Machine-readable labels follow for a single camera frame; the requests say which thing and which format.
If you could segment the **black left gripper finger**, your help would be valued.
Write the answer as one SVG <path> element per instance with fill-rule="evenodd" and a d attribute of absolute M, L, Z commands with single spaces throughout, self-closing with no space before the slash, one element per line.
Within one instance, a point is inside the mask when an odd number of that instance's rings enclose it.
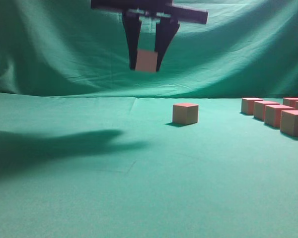
<path fill-rule="evenodd" d="M 160 22 L 156 24 L 154 51 L 157 53 L 157 72 L 160 70 L 163 57 L 179 26 L 179 22 L 172 18 L 161 18 Z"/>

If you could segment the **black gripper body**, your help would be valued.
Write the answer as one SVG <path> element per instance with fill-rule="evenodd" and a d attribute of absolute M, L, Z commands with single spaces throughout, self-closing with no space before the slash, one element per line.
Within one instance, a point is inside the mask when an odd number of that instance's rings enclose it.
<path fill-rule="evenodd" d="M 90 7 L 116 12 L 139 10 L 141 15 L 151 18 L 159 18 L 158 13 L 161 13 L 175 20 L 199 24 L 206 24 L 208 19 L 207 11 L 176 6 L 171 0 L 92 0 Z"/>

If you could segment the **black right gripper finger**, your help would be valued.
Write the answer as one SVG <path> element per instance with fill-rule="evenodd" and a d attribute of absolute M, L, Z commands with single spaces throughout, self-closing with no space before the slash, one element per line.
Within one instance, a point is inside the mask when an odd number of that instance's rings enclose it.
<path fill-rule="evenodd" d="M 140 15 L 129 11 L 122 13 L 122 22 L 127 39 L 130 70 L 135 70 L 138 54 L 138 42 L 142 22 Z"/>

